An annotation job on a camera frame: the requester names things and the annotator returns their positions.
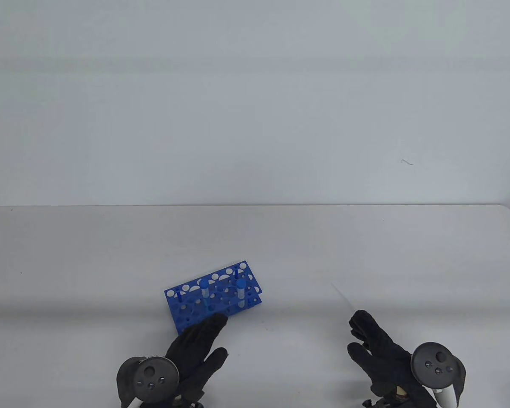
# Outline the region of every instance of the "test tube rack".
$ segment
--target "test tube rack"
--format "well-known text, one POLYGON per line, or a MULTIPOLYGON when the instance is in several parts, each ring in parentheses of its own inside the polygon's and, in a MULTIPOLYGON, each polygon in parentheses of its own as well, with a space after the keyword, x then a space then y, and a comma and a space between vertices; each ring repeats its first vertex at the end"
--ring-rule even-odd
POLYGON ((261 293, 263 290, 246 261, 164 291, 178 334, 214 313, 232 316, 259 305, 261 293), (200 288, 200 282, 204 279, 209 283, 209 297, 206 298, 202 296, 200 288), (236 289, 236 282, 240 279, 246 281, 244 299, 238 298, 236 289))

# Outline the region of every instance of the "clear test tube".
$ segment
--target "clear test tube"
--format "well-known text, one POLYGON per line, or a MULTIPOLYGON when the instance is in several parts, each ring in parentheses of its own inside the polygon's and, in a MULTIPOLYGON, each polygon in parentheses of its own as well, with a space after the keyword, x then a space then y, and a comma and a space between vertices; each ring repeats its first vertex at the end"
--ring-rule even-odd
POLYGON ((244 301, 244 298, 246 297, 245 279, 239 279, 236 281, 236 291, 238 292, 238 299, 240 299, 240 301, 238 302, 238 306, 244 307, 246 305, 246 301, 244 301))
POLYGON ((210 297, 210 282, 207 279, 200 280, 200 291, 203 298, 207 299, 210 297))

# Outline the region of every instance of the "tabletop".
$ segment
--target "tabletop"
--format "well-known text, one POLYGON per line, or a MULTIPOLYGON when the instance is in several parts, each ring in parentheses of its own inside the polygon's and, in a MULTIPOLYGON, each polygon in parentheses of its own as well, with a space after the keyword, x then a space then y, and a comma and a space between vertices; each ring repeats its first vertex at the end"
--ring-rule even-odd
POLYGON ((119 407, 119 365, 175 338, 163 290, 243 260, 263 303, 216 341, 206 406, 370 398, 334 284, 458 356, 462 407, 510 407, 510 210, 410 205, 0 207, 0 408, 119 407))

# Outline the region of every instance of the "finger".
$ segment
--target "finger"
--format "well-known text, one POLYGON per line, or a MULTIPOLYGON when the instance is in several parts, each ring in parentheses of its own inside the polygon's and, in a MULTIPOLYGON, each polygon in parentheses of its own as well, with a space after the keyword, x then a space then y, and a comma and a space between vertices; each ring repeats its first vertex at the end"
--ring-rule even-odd
POLYGON ((366 351, 366 349, 359 343, 348 344, 348 354, 351 359, 368 374, 368 377, 374 380, 374 378, 372 378, 374 373, 379 371, 379 363, 377 359, 366 351))
POLYGON ((186 328, 181 336, 179 336, 179 344, 187 344, 192 342, 196 337, 198 336, 198 331, 202 327, 202 324, 204 321, 201 321, 200 323, 193 324, 193 326, 190 326, 186 328))
POLYGON ((200 328, 195 341, 206 351, 204 356, 210 352, 215 338, 220 334, 222 328, 225 327, 227 321, 228 318, 220 313, 216 313, 203 321, 204 324, 200 328))
POLYGON ((375 356, 384 356, 391 353, 393 340, 376 323, 374 318, 365 310, 358 310, 351 318, 352 323, 357 325, 360 332, 366 337, 370 350, 375 356))
POLYGON ((366 337, 365 337, 362 333, 359 333, 359 332, 358 332, 358 331, 356 331, 356 330, 352 330, 352 331, 351 331, 351 334, 352 334, 355 338, 357 338, 357 339, 361 340, 362 342, 365 342, 365 341, 366 341, 366 337))
POLYGON ((210 377, 223 366, 227 357, 226 348, 216 348, 192 375, 179 383, 178 394, 202 391, 210 377))
POLYGON ((356 332, 360 332, 360 328, 357 325, 357 323, 355 323, 355 320, 354 320, 354 317, 356 314, 357 314, 357 312, 355 312, 354 315, 351 317, 349 324, 350 324, 351 328, 354 329, 356 332))

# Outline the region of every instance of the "hand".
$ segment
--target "hand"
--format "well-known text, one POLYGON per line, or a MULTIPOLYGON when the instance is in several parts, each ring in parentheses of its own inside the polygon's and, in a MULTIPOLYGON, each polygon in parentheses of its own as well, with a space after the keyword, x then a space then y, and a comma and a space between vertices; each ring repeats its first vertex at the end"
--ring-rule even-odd
MULTIPOLYGON (((168 408, 172 405, 173 398, 180 395, 182 400, 188 403, 197 402, 202 398, 204 394, 202 388, 213 373, 222 367, 228 356, 226 349, 222 347, 216 348, 208 356, 215 338, 226 323, 225 315, 214 314, 187 328, 172 342, 165 357, 172 361, 179 371, 178 388, 169 400, 158 404, 142 404, 142 408, 168 408)), ((125 361, 117 372, 121 408, 127 408, 135 397, 133 377, 144 359, 145 357, 132 357, 125 361)))
POLYGON ((351 334, 363 342, 348 344, 348 353, 372 381, 370 389, 379 397, 396 394, 397 386, 408 393, 415 408, 436 408, 436 402, 412 374, 411 354, 393 340, 372 316, 358 310, 350 320, 351 334))

